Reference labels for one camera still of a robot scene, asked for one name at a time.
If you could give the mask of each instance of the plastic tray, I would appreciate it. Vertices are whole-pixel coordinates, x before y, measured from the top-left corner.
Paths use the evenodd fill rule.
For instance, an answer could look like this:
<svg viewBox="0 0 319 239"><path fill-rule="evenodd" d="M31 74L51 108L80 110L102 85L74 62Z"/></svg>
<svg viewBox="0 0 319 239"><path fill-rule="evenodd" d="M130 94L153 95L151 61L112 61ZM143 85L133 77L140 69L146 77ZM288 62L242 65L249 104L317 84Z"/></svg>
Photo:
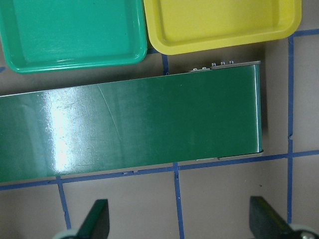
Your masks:
<svg viewBox="0 0 319 239"><path fill-rule="evenodd" d="M150 41L164 54L285 38L301 0L144 0Z"/></svg>
<svg viewBox="0 0 319 239"><path fill-rule="evenodd" d="M142 0L0 0L0 34L18 73L134 64L147 50Z"/></svg>

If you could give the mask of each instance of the yellow tray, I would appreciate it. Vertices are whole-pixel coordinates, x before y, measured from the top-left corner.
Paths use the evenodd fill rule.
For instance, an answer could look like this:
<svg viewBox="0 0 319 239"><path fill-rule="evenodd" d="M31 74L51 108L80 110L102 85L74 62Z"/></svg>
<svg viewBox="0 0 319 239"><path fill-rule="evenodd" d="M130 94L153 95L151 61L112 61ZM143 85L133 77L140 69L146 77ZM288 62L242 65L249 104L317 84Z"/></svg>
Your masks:
<svg viewBox="0 0 319 239"><path fill-rule="evenodd" d="M144 0L153 47L167 55L285 38L302 0Z"/></svg>

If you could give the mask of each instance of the green tray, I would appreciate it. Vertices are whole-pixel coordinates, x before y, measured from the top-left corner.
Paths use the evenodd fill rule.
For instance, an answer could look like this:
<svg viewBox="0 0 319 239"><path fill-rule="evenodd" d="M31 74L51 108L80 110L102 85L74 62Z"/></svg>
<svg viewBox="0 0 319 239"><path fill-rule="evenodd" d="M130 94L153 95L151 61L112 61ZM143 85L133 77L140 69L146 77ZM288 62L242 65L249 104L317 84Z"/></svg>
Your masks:
<svg viewBox="0 0 319 239"><path fill-rule="evenodd" d="M142 0L0 0L0 35L18 73L134 64L147 50Z"/></svg>
<svg viewBox="0 0 319 239"><path fill-rule="evenodd" d="M0 97L0 182L261 151L256 64Z"/></svg>

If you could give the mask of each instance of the gray floor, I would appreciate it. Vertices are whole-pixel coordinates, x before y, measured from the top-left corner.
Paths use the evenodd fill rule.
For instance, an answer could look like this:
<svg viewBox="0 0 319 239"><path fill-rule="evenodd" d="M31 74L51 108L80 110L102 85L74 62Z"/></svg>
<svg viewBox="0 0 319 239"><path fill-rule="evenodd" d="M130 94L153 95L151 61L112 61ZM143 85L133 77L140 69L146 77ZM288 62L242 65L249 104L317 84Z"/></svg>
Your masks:
<svg viewBox="0 0 319 239"><path fill-rule="evenodd" d="M303 1L299 30L319 28L317 0ZM294 152L319 149L319 35L294 40ZM170 74L213 61L262 60L264 155L288 151L288 40L276 40L169 56ZM0 53L0 66L6 66ZM160 54L138 65L19 75L0 73L0 95L162 75ZM319 156L294 158L292 221L319 232ZM173 173L67 183L64 192L73 228L94 200L110 200L110 238L179 238ZM185 238L252 238L249 196L262 195L287 218L287 159L179 172ZM49 239L65 230L56 185L0 191L0 236Z"/></svg>

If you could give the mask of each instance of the scratch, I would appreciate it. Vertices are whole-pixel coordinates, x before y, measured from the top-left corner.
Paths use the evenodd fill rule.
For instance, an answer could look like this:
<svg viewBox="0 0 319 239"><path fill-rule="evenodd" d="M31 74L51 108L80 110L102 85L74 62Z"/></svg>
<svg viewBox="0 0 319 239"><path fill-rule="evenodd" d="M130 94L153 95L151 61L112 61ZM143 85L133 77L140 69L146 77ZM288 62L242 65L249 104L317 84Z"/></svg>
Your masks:
<svg viewBox="0 0 319 239"><path fill-rule="evenodd" d="M108 104L108 102L106 101L106 98L104 97L104 94L102 93L102 90L101 90L101 88L99 87L99 85L97 85L97 87L99 88L100 93L101 93L101 95L102 95L102 97L103 97L103 99L104 99L104 102L105 102L105 104L106 104L106 106L107 106L107 108L108 108L108 110L109 110L109 112L110 112L110 115L111 115L111 118L112 118L114 127L115 127L115 129L116 129L116 133L118 134L119 140L122 141L122 140L121 140L121 137L120 137L120 134L119 134L119 130L118 130L118 128L116 127L115 120L114 120L113 115L112 115L112 113L111 113L109 104Z"/></svg>

